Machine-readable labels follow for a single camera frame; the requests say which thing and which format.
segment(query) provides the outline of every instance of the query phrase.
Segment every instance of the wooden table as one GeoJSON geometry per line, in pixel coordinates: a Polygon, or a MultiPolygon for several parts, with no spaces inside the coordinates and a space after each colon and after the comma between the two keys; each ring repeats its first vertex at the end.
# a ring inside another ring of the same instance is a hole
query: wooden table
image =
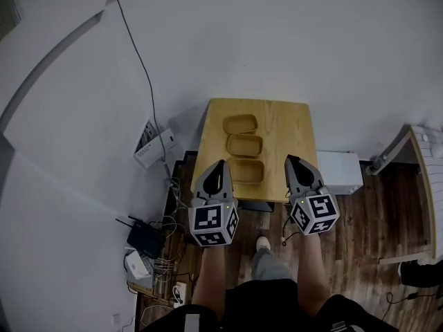
{"type": "Polygon", "coordinates": [[[215,98],[209,103],[199,153],[192,176],[194,191],[198,177],[218,160],[233,156],[226,150],[228,134],[223,121],[228,116],[253,114],[256,135],[263,138],[263,151],[257,157],[264,163],[264,180],[259,185],[234,184],[234,197],[247,201],[286,203],[288,191],[284,161],[288,154],[317,166],[314,131],[309,107],[303,103],[238,98],[215,98]]]}
{"type": "Polygon", "coordinates": [[[443,144],[443,133],[438,130],[406,124],[391,145],[378,157],[384,158],[383,165],[373,175],[378,174],[388,163],[396,159],[403,149],[411,149],[416,157],[422,175],[426,195],[424,218],[430,230],[431,242],[427,249],[411,255],[382,258],[380,264],[393,264],[403,261],[422,260],[433,264],[443,258],[443,159],[434,158],[431,147],[443,144]]]}

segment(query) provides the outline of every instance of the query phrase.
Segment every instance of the white shoe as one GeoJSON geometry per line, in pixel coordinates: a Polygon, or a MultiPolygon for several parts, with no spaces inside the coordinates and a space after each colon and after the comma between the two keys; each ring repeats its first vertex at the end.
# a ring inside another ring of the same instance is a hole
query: white shoe
{"type": "Polygon", "coordinates": [[[271,244],[266,236],[260,236],[255,242],[255,251],[258,251],[260,248],[271,249],[271,244]]]}

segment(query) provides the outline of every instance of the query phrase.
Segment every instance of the white power adapter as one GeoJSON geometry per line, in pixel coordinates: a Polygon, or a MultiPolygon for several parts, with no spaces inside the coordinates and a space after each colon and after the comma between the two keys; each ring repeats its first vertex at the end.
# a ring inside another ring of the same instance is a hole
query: white power adapter
{"type": "Polygon", "coordinates": [[[186,284],[182,282],[176,282],[172,287],[172,294],[175,298],[174,308],[183,306],[186,301],[186,284]]]}

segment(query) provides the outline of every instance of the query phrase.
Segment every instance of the wooden floor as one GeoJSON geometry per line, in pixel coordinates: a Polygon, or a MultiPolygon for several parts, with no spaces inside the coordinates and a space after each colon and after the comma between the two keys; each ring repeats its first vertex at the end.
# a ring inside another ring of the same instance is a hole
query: wooden floor
{"type": "MultiPolygon", "coordinates": [[[[183,202],[190,204],[195,156],[180,166],[183,202]]],[[[341,213],[335,227],[321,235],[323,259],[332,292],[358,302],[369,313],[382,318],[388,308],[386,293],[394,301],[410,293],[433,294],[437,288],[418,289],[399,283],[397,264],[379,266],[380,257],[419,252],[428,242],[423,222],[422,201],[417,185],[417,168],[413,165],[390,164],[378,176],[368,176],[361,166],[364,186],[351,196],[337,196],[341,213]]],[[[255,239],[265,234],[274,254],[297,275],[298,235],[282,246],[282,227],[287,219],[283,205],[276,204],[274,213],[239,211],[239,227],[234,242],[226,249],[226,281],[232,288],[251,279],[251,260],[255,239]]],[[[187,212],[177,218],[188,225],[187,212]]],[[[296,231],[287,225],[285,235],[296,231]]],[[[434,297],[420,297],[392,305],[386,321],[400,331],[436,331],[442,323],[443,304],[434,297]]]]}

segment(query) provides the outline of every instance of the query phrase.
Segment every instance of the wooden tray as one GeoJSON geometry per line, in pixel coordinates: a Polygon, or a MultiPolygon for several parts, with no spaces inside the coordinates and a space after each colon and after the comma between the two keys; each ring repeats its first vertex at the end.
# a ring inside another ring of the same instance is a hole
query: wooden tray
{"type": "Polygon", "coordinates": [[[258,185],[264,178],[264,164],[252,158],[232,158],[228,161],[233,183],[258,185]]]}
{"type": "Polygon", "coordinates": [[[263,149],[263,139],[252,134],[231,134],[226,149],[235,156],[259,156],[263,149]]]}
{"type": "Polygon", "coordinates": [[[257,127],[257,118],[253,114],[239,114],[224,118],[224,130],[228,134],[253,133],[257,127]]]}

